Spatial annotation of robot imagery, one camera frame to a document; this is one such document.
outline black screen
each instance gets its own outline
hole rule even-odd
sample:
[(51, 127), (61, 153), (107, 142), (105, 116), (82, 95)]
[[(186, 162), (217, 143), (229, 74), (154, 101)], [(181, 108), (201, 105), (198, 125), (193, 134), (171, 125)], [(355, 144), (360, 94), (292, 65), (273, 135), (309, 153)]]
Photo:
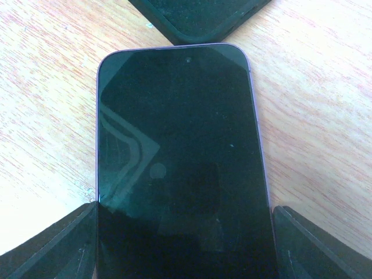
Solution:
[(98, 276), (277, 278), (249, 66), (228, 44), (98, 72)]

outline wooden table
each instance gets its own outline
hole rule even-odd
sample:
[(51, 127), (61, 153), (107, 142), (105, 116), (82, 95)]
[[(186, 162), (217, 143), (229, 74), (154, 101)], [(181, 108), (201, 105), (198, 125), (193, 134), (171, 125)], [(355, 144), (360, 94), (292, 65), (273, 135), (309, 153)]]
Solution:
[[(95, 198), (97, 67), (170, 45), (148, 23), (126, 0), (1, 1), (0, 254)], [(251, 60), (273, 206), (370, 258), (371, 28), (368, 0), (273, 0), (226, 39)]]

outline smartphone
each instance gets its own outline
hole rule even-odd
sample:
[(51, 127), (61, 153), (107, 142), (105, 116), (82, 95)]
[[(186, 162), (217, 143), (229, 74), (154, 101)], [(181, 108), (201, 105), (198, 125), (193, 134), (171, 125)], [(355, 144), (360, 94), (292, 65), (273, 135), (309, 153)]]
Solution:
[(115, 52), (97, 103), (98, 278), (278, 278), (239, 48)]
[(129, 0), (172, 44), (220, 42), (270, 0)]

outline light wood tabletop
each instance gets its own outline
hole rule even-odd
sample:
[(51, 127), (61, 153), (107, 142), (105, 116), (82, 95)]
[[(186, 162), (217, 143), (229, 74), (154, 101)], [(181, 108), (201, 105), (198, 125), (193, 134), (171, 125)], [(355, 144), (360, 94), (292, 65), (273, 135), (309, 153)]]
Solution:
[[(126, 0), (0, 3), (0, 254), (95, 199), (96, 71), (170, 45)], [(272, 0), (251, 61), (273, 206), (372, 258), (372, 4)]]

